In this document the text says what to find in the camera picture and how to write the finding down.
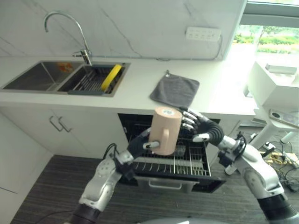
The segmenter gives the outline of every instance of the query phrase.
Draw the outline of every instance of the mug handle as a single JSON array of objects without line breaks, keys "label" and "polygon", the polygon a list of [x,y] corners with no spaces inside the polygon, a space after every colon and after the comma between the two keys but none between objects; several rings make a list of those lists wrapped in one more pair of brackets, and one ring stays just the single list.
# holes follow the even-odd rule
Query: mug handle
[{"label": "mug handle", "polygon": [[160,148],[165,148],[165,146],[167,146],[168,139],[169,139],[169,130],[167,128],[163,128]]}]

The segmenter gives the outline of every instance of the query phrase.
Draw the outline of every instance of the window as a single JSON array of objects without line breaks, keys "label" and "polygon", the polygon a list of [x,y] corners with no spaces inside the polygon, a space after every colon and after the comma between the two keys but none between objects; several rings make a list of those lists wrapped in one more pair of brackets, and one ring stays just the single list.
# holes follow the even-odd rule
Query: window
[{"label": "window", "polygon": [[264,61],[283,56],[289,64],[298,65],[299,28],[240,25],[233,45],[239,52],[256,53]]},{"label": "window", "polygon": [[263,3],[299,5],[299,0],[249,0],[249,2],[263,2]]},{"label": "window", "polygon": [[249,0],[233,48],[259,61],[298,67],[299,0]]}]

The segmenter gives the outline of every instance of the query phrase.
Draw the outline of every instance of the countertop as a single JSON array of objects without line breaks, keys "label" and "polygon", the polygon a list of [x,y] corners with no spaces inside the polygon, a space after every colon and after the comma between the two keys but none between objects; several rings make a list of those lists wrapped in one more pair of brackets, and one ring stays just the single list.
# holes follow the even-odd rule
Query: countertop
[{"label": "countertop", "polygon": [[[1,57],[0,86],[38,61],[82,61],[70,56],[56,57]],[[244,60],[190,61],[154,59],[93,58],[93,62],[131,63],[114,97],[75,96],[40,93],[0,92],[0,106],[40,106],[61,109],[109,110],[123,113],[152,114],[161,105],[149,98],[158,81],[170,73],[195,79],[199,90],[191,108],[210,118],[251,119],[256,104],[243,95],[244,74],[253,63]]]}]

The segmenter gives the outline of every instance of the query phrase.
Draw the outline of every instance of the cabinet handle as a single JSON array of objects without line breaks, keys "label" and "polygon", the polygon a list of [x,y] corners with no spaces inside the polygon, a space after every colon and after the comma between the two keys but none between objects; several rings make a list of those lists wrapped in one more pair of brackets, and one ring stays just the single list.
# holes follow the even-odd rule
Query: cabinet handle
[{"label": "cabinet handle", "polygon": [[168,190],[181,190],[182,189],[181,183],[179,183],[177,187],[173,187],[173,186],[167,186],[167,183],[165,183],[165,185],[160,185],[160,184],[154,184],[152,181],[149,181],[149,186],[151,188],[168,189]]},{"label": "cabinet handle", "polygon": [[49,122],[56,128],[56,130],[58,130],[59,132],[61,132],[61,131],[64,129],[63,126],[61,126],[61,129],[59,129],[59,128],[53,123],[53,121],[52,121],[53,117],[54,117],[54,116],[51,116],[51,117],[49,118]]},{"label": "cabinet handle", "polygon": [[67,133],[69,133],[69,132],[72,130],[72,128],[68,128],[68,127],[62,122],[61,118],[62,118],[62,117],[58,118],[58,122],[59,122],[60,125],[64,128],[64,130],[65,130]]}]

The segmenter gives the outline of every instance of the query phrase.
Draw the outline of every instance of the white box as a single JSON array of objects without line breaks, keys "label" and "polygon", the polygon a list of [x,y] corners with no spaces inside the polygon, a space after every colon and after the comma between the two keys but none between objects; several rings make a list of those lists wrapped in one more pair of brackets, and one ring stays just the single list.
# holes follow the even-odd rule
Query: white box
[{"label": "white box", "polygon": [[249,74],[248,89],[256,102],[268,108],[299,108],[299,77],[270,73],[255,62]]}]

